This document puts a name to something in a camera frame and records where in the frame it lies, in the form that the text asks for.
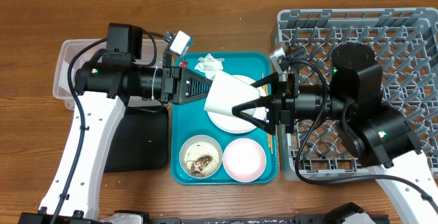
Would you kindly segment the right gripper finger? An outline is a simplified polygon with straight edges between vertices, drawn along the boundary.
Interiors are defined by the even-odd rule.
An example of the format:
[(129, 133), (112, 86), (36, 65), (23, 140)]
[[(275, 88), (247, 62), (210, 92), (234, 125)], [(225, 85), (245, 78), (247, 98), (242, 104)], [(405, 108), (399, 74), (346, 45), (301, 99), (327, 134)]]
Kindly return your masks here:
[(271, 93), (280, 96), (280, 81), (279, 81), (279, 74), (277, 72), (272, 73), (254, 83), (251, 84), (251, 86), (258, 88), (262, 87), (264, 85), (270, 85), (271, 87)]
[[(266, 113), (266, 118), (264, 120), (255, 118), (252, 114), (247, 114), (247, 110), (263, 108)], [(267, 134), (274, 133), (274, 122), (272, 121), (272, 113), (274, 109), (274, 96), (268, 95), (265, 97), (260, 97), (248, 101), (246, 103), (241, 103), (239, 105), (232, 107), (232, 115), (253, 124), (255, 127), (262, 129)]]

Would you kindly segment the wooden chopstick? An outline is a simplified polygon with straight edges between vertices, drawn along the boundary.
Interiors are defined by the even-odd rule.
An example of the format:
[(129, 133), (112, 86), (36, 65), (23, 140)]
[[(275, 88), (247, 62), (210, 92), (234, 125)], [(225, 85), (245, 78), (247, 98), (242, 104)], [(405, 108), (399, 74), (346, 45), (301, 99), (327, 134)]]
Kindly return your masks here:
[[(267, 86), (267, 84), (264, 84), (262, 86), (262, 88), (263, 88), (266, 96), (268, 96), (269, 94), (268, 94), (268, 86)], [(271, 153), (272, 153), (273, 150), (272, 150), (272, 136), (271, 136), (271, 134), (267, 133), (267, 139), (268, 139), (268, 148), (271, 150)]]
[[(263, 86), (263, 89), (264, 89), (264, 91), (266, 93), (266, 96), (268, 96), (269, 95), (268, 85), (265, 84)], [(273, 144), (272, 144), (272, 135), (271, 134), (267, 134), (267, 137), (268, 137), (268, 148), (270, 149), (270, 153), (273, 154), (274, 153), (274, 149), (273, 149)]]

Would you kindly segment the white cup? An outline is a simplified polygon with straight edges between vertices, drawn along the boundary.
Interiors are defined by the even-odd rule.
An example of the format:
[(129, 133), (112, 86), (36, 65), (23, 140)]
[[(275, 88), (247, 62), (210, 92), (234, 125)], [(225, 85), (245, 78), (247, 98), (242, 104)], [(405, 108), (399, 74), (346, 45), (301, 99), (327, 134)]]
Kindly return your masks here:
[(224, 71), (217, 71), (205, 100), (204, 111), (233, 116), (234, 106), (258, 99), (260, 96), (256, 87)]

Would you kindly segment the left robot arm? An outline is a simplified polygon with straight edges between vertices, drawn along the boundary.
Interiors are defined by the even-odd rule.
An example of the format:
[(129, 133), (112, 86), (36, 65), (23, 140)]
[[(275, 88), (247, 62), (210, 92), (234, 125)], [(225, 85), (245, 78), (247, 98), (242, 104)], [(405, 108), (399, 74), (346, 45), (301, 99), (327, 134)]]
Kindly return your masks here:
[(107, 37), (83, 48), (68, 65), (66, 79), (75, 102), (70, 133), (57, 173), (36, 213), (24, 212), (19, 223), (102, 223), (99, 191), (114, 134), (130, 97), (183, 105), (206, 98), (211, 80), (190, 69), (171, 66), (183, 57), (192, 37), (166, 32), (162, 67), (155, 60), (136, 64), (142, 39), (155, 33), (111, 23)]

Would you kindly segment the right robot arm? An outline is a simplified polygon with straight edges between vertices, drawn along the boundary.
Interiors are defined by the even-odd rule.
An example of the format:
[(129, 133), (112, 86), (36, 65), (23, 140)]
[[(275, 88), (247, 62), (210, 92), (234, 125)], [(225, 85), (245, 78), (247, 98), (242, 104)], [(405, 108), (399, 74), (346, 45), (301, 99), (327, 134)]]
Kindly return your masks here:
[(406, 117), (383, 101), (383, 69), (371, 47), (336, 47), (332, 76), (318, 85), (299, 82), (300, 69), (309, 66), (304, 47), (281, 45), (270, 58), (276, 70), (256, 86), (270, 85), (271, 94), (233, 106), (234, 116), (269, 134), (278, 126), (293, 133), (304, 120), (311, 130), (335, 121), (343, 146), (368, 170), (364, 180), (378, 182), (403, 222), (437, 222), (437, 185), (422, 144)]

